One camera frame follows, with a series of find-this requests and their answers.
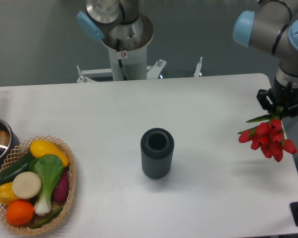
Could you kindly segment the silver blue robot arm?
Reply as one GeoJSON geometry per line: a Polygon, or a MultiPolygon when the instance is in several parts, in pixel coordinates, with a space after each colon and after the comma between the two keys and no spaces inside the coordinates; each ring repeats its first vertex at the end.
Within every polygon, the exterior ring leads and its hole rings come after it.
{"type": "Polygon", "coordinates": [[[269,114],[298,116],[298,0],[260,0],[258,12],[244,11],[233,28],[233,39],[278,58],[279,68],[269,90],[257,100],[269,114]]]}

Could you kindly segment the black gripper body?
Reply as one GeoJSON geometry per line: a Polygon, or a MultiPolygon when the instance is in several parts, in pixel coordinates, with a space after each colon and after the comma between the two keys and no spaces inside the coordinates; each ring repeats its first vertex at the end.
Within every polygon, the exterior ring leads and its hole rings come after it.
{"type": "Polygon", "coordinates": [[[298,88],[291,81],[286,83],[286,86],[279,83],[277,80],[273,81],[271,88],[268,90],[268,97],[272,102],[272,109],[277,107],[288,109],[298,105],[298,88]]]}

